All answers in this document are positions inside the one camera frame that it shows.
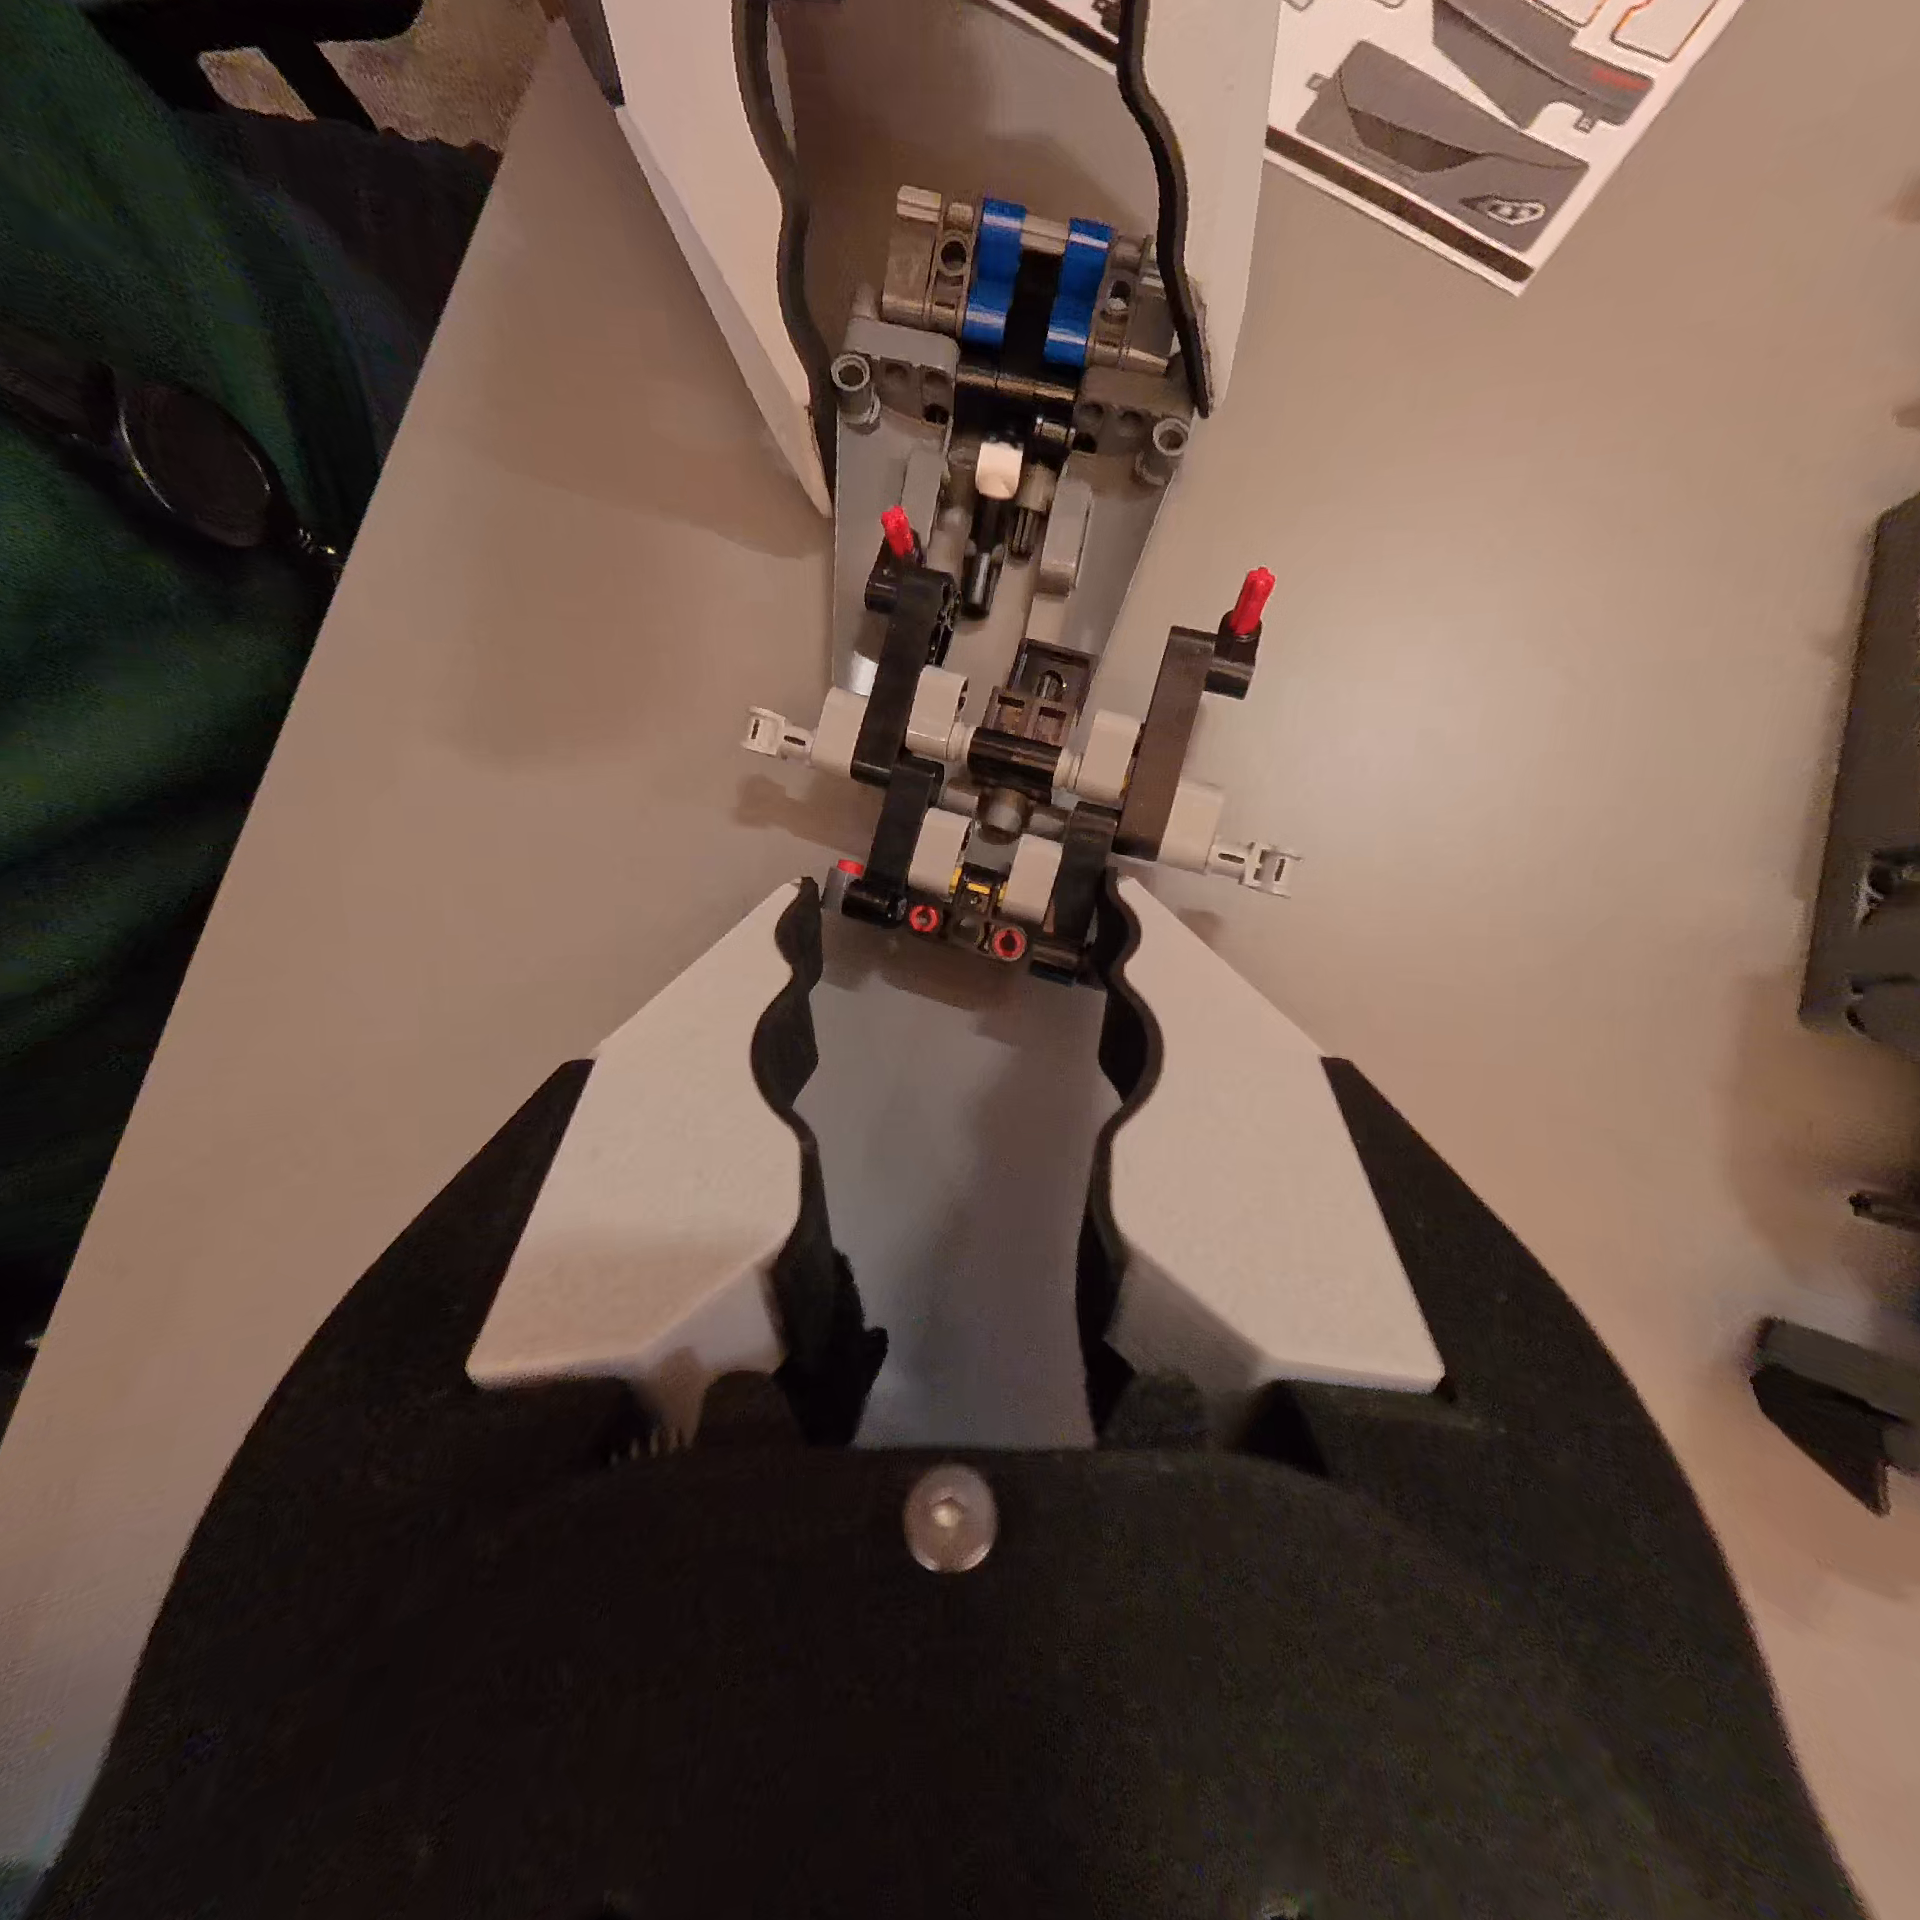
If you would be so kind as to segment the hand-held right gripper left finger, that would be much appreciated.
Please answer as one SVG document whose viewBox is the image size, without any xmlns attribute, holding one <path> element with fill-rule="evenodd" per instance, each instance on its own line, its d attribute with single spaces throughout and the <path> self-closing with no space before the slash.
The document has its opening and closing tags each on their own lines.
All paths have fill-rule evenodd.
<svg viewBox="0 0 1920 1920">
<path fill-rule="evenodd" d="M 796 1105 L 818 981 L 821 891 L 788 882 L 598 1044 L 469 1346 L 474 1388 L 614 1376 L 697 1432 L 706 1388 L 752 1372 L 808 1439 L 854 1439 L 886 1333 Z"/>
</svg>

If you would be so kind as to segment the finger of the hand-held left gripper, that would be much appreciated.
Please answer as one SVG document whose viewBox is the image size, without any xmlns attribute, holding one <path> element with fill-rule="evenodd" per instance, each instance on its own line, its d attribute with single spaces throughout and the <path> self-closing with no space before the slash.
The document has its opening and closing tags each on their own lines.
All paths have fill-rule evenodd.
<svg viewBox="0 0 1920 1920">
<path fill-rule="evenodd" d="M 1121 3 L 1121 97 L 1155 163 L 1155 263 L 1204 414 L 1230 389 L 1250 294 L 1275 18 L 1275 0 Z"/>
<path fill-rule="evenodd" d="M 833 512 L 833 382 L 808 307 L 796 110 L 765 0 L 614 0 L 618 120 L 808 500 Z"/>
</svg>

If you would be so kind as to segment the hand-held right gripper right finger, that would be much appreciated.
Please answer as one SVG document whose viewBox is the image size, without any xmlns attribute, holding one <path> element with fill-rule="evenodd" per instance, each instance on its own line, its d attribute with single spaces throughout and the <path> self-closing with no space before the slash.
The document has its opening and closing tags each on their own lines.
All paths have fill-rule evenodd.
<svg viewBox="0 0 1920 1920">
<path fill-rule="evenodd" d="M 1092 1427 L 1144 1376 L 1199 1393 L 1211 1432 L 1269 1384 L 1437 1393 L 1445 1359 L 1329 1056 L 1135 878 L 1106 882 L 1092 955 L 1121 1094 L 1083 1223 Z"/>
</svg>

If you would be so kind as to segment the grey blue lego panel assembly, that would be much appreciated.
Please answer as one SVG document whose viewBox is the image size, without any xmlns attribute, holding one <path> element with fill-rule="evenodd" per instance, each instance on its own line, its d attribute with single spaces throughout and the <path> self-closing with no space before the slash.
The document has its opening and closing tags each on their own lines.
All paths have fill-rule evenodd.
<svg viewBox="0 0 1920 1920">
<path fill-rule="evenodd" d="M 961 587 L 961 620 L 1096 658 L 1193 449 L 1151 233 L 898 189 L 833 382 L 833 683 L 874 683 L 883 512 Z"/>
</svg>

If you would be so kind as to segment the black grey lego subassembly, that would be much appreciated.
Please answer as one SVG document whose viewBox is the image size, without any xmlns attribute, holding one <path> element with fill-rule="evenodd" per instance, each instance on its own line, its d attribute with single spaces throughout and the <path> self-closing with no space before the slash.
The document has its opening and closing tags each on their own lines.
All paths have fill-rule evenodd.
<svg viewBox="0 0 1920 1920">
<path fill-rule="evenodd" d="M 1204 698 L 1239 702 L 1275 592 L 1247 570 L 1211 625 L 1173 625 L 1144 715 L 1096 707 L 1096 658 L 1029 633 L 983 715 L 951 671 L 965 592 L 989 557 L 943 577 L 900 505 L 883 512 L 867 609 L 883 655 L 867 683 L 828 691 L 818 730 L 750 712 L 742 750 L 883 792 L 874 839 L 838 861 L 828 903 L 846 917 L 983 948 L 1051 981 L 1092 974 L 1104 891 L 1121 861 L 1217 878 L 1264 897 L 1290 891 L 1290 852 L 1223 839 L 1223 792 L 1185 775 Z"/>
</svg>

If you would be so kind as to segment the lego sticker sheet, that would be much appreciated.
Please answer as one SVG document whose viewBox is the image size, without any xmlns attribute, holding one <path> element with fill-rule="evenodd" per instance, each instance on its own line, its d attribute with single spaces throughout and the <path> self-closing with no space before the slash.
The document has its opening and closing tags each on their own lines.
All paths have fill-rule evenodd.
<svg viewBox="0 0 1920 1920">
<path fill-rule="evenodd" d="M 1735 0 L 1286 0 L 1264 157 L 1522 292 Z"/>
</svg>

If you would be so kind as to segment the large lego car chassis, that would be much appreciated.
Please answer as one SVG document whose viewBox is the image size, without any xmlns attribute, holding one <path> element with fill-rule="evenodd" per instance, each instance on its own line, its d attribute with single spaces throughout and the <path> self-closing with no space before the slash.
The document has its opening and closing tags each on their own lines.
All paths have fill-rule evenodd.
<svg viewBox="0 0 1920 1920">
<path fill-rule="evenodd" d="M 1874 528 L 1801 1017 L 1920 1059 L 1920 500 Z M 1762 1320 L 1750 1397 L 1870 1512 L 1913 1476 L 1913 1354 Z"/>
</svg>

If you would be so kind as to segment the dark round badge reel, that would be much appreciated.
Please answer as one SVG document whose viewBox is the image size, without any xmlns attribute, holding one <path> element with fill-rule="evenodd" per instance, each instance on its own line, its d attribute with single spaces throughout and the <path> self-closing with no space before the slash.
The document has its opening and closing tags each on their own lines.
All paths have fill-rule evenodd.
<svg viewBox="0 0 1920 1920">
<path fill-rule="evenodd" d="M 305 528 L 253 432 L 176 382 L 0 329 L 0 408 L 128 516 L 210 555 L 282 555 L 319 579 L 338 544 Z"/>
</svg>

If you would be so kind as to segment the person's green clothing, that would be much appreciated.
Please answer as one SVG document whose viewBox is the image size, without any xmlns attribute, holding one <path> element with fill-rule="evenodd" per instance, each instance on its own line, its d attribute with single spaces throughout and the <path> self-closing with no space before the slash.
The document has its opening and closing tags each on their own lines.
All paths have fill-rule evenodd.
<svg viewBox="0 0 1920 1920">
<path fill-rule="evenodd" d="M 348 557 L 495 163 L 169 104 L 3 3 L 3 321 L 231 412 Z M 0 1314 L 21 1376 L 338 579 L 128 516 L 0 421 Z"/>
</svg>

